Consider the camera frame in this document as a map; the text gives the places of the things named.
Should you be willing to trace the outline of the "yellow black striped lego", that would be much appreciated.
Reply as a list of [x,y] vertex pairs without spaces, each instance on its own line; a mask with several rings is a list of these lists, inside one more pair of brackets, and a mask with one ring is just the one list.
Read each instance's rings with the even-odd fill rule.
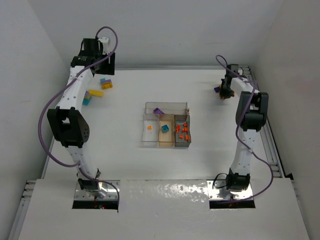
[[109,89],[109,88],[112,88],[113,87],[113,84],[112,83],[104,83],[104,84],[102,84],[101,85],[101,88],[103,89],[103,90],[106,90],[106,89]]

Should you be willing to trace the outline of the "dark purple lego brick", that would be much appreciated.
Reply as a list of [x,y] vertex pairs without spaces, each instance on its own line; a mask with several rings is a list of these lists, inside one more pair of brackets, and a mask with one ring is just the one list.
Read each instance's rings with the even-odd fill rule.
[[153,110],[153,113],[154,113],[154,114],[159,114],[159,115],[164,114],[164,112],[163,112],[161,109],[159,109],[158,107],[156,107],[156,108]]

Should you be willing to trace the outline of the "long yellow lego plate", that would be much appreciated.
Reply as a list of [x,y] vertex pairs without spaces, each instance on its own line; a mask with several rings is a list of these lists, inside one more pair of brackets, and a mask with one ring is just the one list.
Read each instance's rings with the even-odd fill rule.
[[95,97],[103,97],[103,96],[104,96],[104,92],[103,92],[103,91],[89,89],[88,92],[89,92],[92,96],[95,96]]

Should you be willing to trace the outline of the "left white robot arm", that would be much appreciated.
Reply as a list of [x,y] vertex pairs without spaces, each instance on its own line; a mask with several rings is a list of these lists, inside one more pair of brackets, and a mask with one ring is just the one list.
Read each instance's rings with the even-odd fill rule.
[[110,39],[107,37],[85,38],[80,52],[70,64],[69,87],[54,109],[47,111],[47,119],[56,141],[70,154],[77,169],[78,184],[87,192],[100,190],[97,179],[100,171],[85,152],[90,127],[81,109],[89,83],[94,75],[114,75],[115,54],[101,62],[109,53]]

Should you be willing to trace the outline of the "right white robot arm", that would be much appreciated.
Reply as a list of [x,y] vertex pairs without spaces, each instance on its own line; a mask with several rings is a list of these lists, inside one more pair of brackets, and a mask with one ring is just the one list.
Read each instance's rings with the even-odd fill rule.
[[266,124],[269,95],[239,75],[237,64],[228,64],[221,80],[219,97],[222,100],[238,95],[235,114],[237,146],[234,160],[226,176],[226,189],[240,192],[250,184],[250,164],[256,137]]

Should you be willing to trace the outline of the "small teal lego brick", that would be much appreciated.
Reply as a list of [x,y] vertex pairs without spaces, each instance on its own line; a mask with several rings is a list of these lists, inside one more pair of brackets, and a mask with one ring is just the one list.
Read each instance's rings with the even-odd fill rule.
[[163,125],[163,126],[161,127],[161,131],[162,131],[163,133],[167,133],[167,132],[169,131],[168,125],[167,125],[167,124]]

